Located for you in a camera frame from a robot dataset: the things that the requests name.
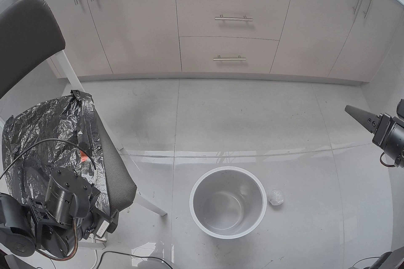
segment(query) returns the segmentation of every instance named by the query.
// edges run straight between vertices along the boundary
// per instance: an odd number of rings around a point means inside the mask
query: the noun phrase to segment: beige cabinet
[[[396,0],[362,0],[329,77],[370,82],[385,58],[402,12],[403,5]]]
[[[175,0],[88,0],[114,73],[180,72]]]
[[[268,74],[277,40],[180,37],[183,72]]]
[[[177,0],[180,36],[279,40],[289,0]]]
[[[357,4],[360,0],[290,0],[271,74],[327,77],[355,21]]]
[[[87,0],[45,0],[66,41],[66,55],[78,76],[112,74]]]

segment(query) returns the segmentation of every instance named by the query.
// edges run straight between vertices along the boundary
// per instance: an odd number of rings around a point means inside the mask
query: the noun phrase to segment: chair
[[[4,10],[0,14],[0,98],[53,55],[73,88],[84,91],[64,48],[65,40],[61,30],[44,0],[18,0]],[[122,211],[133,202],[160,216],[167,214],[137,191],[117,150],[123,148],[122,145],[97,112],[96,115],[111,214],[115,210]]]

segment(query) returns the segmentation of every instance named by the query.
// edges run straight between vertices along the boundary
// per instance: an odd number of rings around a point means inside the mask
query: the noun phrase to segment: trash bag
[[[39,103],[15,118],[11,116],[3,129],[3,169],[24,149],[48,138],[79,145],[93,157],[97,171],[76,147],[60,141],[46,141],[29,150],[6,173],[10,195],[24,204],[29,198],[43,201],[51,171],[55,167],[65,167],[89,183],[95,183],[101,192],[96,206],[110,215],[104,156],[91,95],[74,90],[71,95]]]

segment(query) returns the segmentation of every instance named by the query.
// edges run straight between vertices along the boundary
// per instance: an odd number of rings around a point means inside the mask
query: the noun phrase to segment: white label
[[[104,220],[103,223],[101,224],[100,228],[97,231],[97,235],[99,237],[102,237],[104,235],[105,231],[107,231],[108,227],[109,227],[109,222]]]

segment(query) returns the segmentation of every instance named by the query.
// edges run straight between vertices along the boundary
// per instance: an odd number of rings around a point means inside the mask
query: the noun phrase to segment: drawer
[[[277,40],[180,37],[182,71],[269,74],[277,46]],[[213,60],[218,56],[245,60]]]
[[[279,40],[289,0],[177,0],[180,36]],[[252,21],[217,20],[246,17]]]

